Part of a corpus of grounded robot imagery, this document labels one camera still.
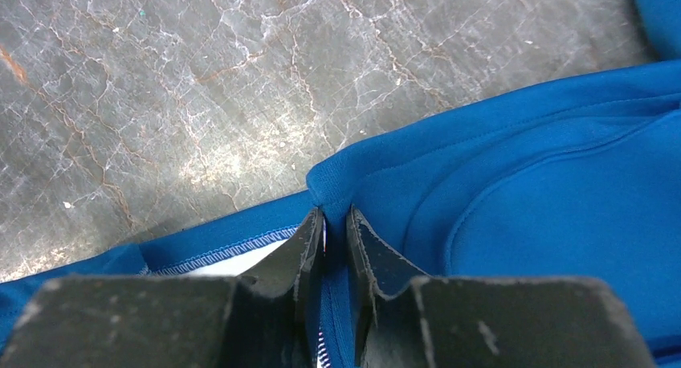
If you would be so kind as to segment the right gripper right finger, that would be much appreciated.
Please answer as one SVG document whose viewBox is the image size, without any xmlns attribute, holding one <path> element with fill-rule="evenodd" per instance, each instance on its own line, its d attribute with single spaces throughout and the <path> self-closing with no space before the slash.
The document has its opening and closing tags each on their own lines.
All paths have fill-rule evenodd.
<svg viewBox="0 0 681 368">
<path fill-rule="evenodd" d="M 622 301 L 601 280 L 441 277 L 346 218 L 360 367 L 652 367 Z"/>
</svg>

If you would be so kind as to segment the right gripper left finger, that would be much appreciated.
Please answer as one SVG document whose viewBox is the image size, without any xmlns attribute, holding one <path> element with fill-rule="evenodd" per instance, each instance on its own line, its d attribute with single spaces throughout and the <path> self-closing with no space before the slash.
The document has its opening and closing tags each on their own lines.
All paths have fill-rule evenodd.
<svg viewBox="0 0 681 368">
<path fill-rule="evenodd" d="M 28 302 L 4 367 L 313 367 L 324 216 L 229 277 L 69 277 Z"/>
</svg>

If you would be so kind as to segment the blue zip-up jacket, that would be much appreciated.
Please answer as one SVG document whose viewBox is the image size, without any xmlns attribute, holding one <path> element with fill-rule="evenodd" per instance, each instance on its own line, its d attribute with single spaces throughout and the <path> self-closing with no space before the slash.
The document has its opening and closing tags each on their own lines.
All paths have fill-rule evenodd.
<svg viewBox="0 0 681 368">
<path fill-rule="evenodd" d="M 680 0 L 635 0 L 660 60 L 522 88 L 360 141 L 305 191 L 146 243 L 3 283 L 1 354 L 23 309 L 65 276 L 191 276 L 326 218 L 312 362 L 357 347 L 346 219 L 436 276 L 577 275 L 624 300 L 660 367 L 680 364 Z"/>
</svg>

